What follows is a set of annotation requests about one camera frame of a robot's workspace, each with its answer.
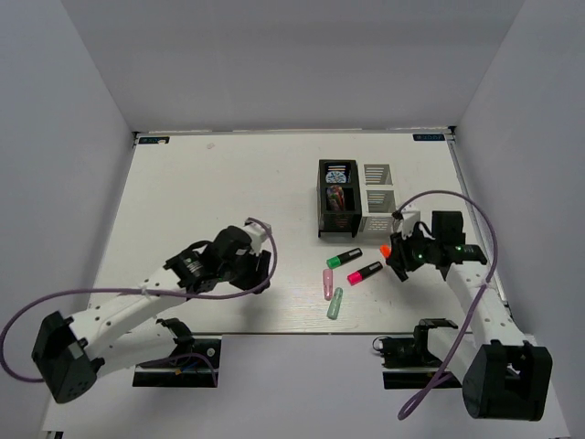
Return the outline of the orange cap black highlighter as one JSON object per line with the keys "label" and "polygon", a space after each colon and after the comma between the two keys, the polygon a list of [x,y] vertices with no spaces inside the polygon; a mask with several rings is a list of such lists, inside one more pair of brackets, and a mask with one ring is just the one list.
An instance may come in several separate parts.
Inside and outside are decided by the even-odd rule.
{"label": "orange cap black highlighter", "polygon": [[390,255],[391,255],[391,248],[388,245],[386,245],[386,244],[381,245],[380,248],[379,248],[379,250],[380,250],[380,253],[382,254],[382,256],[385,259],[388,259],[390,257]]}

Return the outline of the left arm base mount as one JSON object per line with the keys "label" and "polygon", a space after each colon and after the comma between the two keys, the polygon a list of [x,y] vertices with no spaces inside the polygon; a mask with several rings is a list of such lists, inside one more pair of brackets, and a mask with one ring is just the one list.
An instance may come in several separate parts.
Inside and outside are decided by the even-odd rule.
{"label": "left arm base mount", "polygon": [[170,359],[137,366],[135,388],[213,389],[218,386],[222,339],[194,338],[178,346]]}

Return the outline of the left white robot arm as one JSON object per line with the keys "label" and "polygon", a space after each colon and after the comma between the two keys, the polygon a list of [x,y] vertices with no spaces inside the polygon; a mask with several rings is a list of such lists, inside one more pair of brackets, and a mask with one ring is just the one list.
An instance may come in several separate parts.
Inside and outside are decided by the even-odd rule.
{"label": "left white robot arm", "polygon": [[188,362],[194,340],[186,324],[163,319],[167,309],[195,298],[210,299],[222,283],[237,296],[259,294],[270,285],[277,252],[266,251],[271,227],[256,219],[228,226],[213,241],[198,241],[168,259],[135,290],[117,291],[91,309],[46,316],[32,359],[53,400],[72,402],[97,379],[142,363]]}

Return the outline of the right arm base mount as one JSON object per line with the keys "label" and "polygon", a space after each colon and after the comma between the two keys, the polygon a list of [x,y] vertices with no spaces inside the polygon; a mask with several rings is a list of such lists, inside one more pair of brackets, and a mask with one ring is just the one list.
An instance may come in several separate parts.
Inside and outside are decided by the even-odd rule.
{"label": "right arm base mount", "polygon": [[372,349],[382,358],[385,390],[422,390],[435,375],[442,360],[427,348],[429,329],[417,327],[409,336],[380,336]]}

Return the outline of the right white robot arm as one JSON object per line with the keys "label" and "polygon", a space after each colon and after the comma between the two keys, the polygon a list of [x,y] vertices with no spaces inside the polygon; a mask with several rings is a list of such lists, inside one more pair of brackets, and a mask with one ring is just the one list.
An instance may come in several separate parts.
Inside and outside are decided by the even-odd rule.
{"label": "right white robot arm", "polygon": [[416,209],[393,215],[390,245],[382,253],[402,281],[424,265],[435,267],[465,313],[461,325],[423,318],[407,337],[375,343],[388,369],[430,367],[431,386],[459,382],[466,411],[475,419],[536,422],[548,396],[552,357],[516,325],[499,293],[482,249],[465,241],[459,211],[435,211],[426,226]]}

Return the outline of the green cap black highlighter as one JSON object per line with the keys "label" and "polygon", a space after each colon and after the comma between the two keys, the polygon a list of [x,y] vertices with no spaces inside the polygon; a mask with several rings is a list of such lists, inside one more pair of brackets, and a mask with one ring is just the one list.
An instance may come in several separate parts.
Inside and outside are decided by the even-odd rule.
{"label": "green cap black highlighter", "polygon": [[326,265],[329,269],[335,269],[348,262],[352,262],[357,258],[360,258],[362,255],[363,255],[362,250],[360,248],[355,248],[327,259]]}

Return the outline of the pink-capped crayon tube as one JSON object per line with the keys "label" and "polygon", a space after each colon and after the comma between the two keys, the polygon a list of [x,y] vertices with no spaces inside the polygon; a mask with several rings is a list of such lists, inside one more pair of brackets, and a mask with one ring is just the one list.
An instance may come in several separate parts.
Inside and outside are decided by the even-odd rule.
{"label": "pink-capped crayon tube", "polygon": [[345,211],[346,201],[344,189],[339,185],[332,185],[325,190],[327,206],[332,211]]}

